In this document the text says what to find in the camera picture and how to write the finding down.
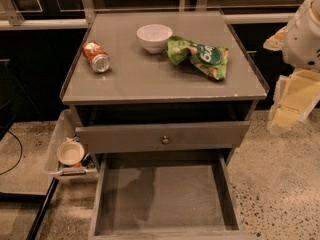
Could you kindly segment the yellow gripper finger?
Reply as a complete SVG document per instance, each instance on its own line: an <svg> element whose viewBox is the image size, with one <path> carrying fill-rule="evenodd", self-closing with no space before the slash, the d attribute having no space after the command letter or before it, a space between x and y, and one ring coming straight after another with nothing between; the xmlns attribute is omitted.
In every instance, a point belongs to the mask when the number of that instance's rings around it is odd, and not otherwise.
<svg viewBox="0 0 320 240"><path fill-rule="evenodd" d="M263 47L271 51L281 51L283 46L283 36L285 34L285 30L285 27L278 30L274 35L272 35L264 42Z"/></svg>
<svg viewBox="0 0 320 240"><path fill-rule="evenodd" d="M288 77L280 76L273 100L269 129L290 130L305 121L320 101L320 72L295 69Z"/></svg>

